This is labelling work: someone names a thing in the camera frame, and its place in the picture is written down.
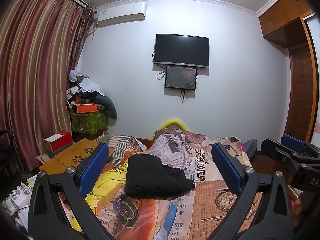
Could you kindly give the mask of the brown wooden door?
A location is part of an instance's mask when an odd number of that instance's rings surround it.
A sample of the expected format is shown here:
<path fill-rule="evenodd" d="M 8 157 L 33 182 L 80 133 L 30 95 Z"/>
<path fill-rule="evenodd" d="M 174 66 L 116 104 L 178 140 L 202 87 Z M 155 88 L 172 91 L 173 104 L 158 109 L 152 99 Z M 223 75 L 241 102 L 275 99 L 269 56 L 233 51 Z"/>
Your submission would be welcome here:
<path fill-rule="evenodd" d="M 290 103 L 285 134 L 310 141 L 316 113 L 314 55 L 307 43 L 289 48 Z"/>

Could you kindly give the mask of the striped red curtain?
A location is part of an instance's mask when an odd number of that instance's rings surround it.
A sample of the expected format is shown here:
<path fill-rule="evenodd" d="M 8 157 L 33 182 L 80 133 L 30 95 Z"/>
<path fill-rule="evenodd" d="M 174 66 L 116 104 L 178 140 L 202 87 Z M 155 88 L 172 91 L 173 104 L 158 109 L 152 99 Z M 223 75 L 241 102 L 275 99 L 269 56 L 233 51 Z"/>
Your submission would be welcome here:
<path fill-rule="evenodd" d="M 45 138 L 71 130 L 67 79 L 94 11 L 72 0 L 10 0 L 1 15 L 1 128 L 26 170 L 38 167 Z"/>

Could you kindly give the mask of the white wall air conditioner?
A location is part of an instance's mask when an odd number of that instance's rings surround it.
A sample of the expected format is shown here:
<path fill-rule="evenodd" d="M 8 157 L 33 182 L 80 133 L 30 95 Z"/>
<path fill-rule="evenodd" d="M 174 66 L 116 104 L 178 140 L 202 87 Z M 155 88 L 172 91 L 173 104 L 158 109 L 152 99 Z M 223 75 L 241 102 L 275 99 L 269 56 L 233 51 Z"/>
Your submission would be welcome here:
<path fill-rule="evenodd" d="M 118 5 L 99 12 L 97 26 L 105 27 L 114 24 L 143 21 L 146 18 L 146 3 L 137 2 Z"/>

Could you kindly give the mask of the green patterned storage box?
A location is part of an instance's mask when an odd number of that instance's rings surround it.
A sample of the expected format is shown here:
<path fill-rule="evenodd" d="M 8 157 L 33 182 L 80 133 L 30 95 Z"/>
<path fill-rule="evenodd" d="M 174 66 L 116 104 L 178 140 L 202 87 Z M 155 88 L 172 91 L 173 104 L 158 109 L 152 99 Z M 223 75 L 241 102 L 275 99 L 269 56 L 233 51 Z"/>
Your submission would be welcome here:
<path fill-rule="evenodd" d="M 73 132 L 93 135 L 107 128 L 108 117 L 104 112 L 71 113 L 71 126 Z"/>

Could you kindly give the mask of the wooden lap table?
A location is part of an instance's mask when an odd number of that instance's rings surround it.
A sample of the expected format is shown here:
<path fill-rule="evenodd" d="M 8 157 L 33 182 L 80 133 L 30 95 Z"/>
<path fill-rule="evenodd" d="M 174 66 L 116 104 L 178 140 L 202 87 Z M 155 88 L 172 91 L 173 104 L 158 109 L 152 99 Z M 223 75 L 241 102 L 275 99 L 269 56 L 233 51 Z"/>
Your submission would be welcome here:
<path fill-rule="evenodd" d="M 82 139 L 41 165 L 40 170 L 48 174 L 58 174 L 65 172 L 70 166 L 77 167 L 85 157 L 91 155 L 97 145 L 96 140 Z"/>

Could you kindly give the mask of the orange box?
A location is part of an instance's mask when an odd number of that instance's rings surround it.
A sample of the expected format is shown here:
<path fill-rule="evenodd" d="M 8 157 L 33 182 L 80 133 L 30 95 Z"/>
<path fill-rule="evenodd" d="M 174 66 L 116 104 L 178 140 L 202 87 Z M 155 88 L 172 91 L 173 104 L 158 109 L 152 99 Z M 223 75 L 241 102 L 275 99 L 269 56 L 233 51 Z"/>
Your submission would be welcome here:
<path fill-rule="evenodd" d="M 72 111 L 77 114 L 92 113 L 92 112 L 98 111 L 98 106 L 95 103 L 79 104 L 79 105 L 72 104 Z"/>

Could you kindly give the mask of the red tissue box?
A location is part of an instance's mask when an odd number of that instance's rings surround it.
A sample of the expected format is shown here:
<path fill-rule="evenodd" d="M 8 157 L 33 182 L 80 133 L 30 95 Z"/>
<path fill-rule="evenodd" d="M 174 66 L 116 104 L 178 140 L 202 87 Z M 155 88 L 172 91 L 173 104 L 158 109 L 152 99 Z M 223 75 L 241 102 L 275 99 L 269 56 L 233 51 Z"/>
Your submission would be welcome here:
<path fill-rule="evenodd" d="M 46 151 L 50 157 L 58 154 L 65 146 L 73 144 L 70 132 L 61 131 L 44 139 Z"/>

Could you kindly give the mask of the grey purple backpack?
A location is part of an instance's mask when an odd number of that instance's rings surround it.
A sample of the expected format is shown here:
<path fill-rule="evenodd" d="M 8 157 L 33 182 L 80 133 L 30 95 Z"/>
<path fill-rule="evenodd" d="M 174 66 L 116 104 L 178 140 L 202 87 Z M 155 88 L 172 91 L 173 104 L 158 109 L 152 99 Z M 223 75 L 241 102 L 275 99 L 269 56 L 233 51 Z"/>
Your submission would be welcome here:
<path fill-rule="evenodd" d="M 257 140 L 252 139 L 243 144 L 244 152 L 246 152 L 249 160 L 254 158 L 254 155 L 257 151 Z"/>

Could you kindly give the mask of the overhead wooden cabinet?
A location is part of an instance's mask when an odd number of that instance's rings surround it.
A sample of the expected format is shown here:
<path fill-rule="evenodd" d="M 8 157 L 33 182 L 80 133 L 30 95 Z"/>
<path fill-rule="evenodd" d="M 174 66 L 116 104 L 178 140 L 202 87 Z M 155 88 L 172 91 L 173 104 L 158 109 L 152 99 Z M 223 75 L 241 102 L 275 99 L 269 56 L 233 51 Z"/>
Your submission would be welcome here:
<path fill-rule="evenodd" d="M 306 0 L 279 0 L 259 17 L 263 38 L 282 48 L 307 42 L 302 16 L 312 13 Z"/>

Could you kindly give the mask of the yellow garment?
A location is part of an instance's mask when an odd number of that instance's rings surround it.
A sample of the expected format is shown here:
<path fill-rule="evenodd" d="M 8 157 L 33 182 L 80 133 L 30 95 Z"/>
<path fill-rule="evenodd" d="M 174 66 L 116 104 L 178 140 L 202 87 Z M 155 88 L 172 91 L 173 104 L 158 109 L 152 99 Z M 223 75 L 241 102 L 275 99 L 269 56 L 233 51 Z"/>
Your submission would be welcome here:
<path fill-rule="evenodd" d="M 109 233 L 115 233 L 118 219 L 112 206 L 107 206 L 112 205 L 111 200 L 125 185 L 127 164 L 128 161 L 103 172 L 92 191 L 85 197 L 85 201 Z"/>

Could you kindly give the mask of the black zip hoodie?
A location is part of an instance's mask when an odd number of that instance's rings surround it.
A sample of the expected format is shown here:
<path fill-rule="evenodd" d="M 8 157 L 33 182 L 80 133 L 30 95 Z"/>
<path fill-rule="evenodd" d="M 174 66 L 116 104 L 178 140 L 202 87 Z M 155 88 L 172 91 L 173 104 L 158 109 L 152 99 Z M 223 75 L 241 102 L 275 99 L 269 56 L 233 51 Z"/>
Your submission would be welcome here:
<path fill-rule="evenodd" d="M 184 171 L 163 165 L 150 154 L 135 154 L 128 159 L 125 194 L 135 199 L 176 199 L 195 189 L 195 182 Z"/>

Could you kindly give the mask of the wall mounted black television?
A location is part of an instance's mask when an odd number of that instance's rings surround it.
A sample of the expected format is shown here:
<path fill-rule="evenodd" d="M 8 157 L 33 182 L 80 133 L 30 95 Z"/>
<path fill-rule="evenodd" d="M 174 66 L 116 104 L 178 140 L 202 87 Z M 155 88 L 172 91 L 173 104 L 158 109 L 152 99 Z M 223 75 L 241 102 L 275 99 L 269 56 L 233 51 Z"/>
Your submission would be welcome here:
<path fill-rule="evenodd" d="M 176 34 L 157 34 L 153 61 L 156 64 L 209 67 L 209 38 Z"/>

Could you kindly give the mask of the newspaper print bed blanket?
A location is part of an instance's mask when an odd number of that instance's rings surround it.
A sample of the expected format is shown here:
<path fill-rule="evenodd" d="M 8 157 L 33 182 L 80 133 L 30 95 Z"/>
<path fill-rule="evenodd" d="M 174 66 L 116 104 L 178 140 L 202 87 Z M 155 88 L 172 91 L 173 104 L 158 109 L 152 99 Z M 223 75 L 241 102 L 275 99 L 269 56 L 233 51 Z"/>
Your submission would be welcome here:
<path fill-rule="evenodd" d="M 115 239 L 206 239 L 236 200 L 212 159 L 220 143 L 244 166 L 256 140 L 209 138 L 174 128 L 143 147 L 134 137 L 102 135 L 110 157 L 85 201 Z"/>

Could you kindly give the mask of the small black wall monitor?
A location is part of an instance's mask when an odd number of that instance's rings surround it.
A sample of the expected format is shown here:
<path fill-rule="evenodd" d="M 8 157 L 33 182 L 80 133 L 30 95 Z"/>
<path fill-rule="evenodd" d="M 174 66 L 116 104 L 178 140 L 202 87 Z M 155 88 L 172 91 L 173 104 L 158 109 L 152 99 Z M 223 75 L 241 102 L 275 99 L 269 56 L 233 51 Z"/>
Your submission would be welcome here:
<path fill-rule="evenodd" d="M 167 66 L 165 88 L 195 90 L 197 69 L 191 67 Z"/>

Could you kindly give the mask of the pile of clothes and papers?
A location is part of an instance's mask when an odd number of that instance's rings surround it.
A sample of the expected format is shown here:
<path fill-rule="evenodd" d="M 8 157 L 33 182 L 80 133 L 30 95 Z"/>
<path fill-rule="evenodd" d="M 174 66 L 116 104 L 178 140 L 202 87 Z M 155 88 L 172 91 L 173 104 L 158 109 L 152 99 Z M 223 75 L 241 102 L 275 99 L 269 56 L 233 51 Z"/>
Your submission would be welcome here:
<path fill-rule="evenodd" d="M 72 104 L 95 103 L 98 111 L 116 119 L 117 111 L 113 101 L 101 90 L 101 85 L 89 79 L 88 76 L 73 69 L 69 72 L 69 83 L 71 87 L 67 89 L 67 107 L 72 113 Z"/>

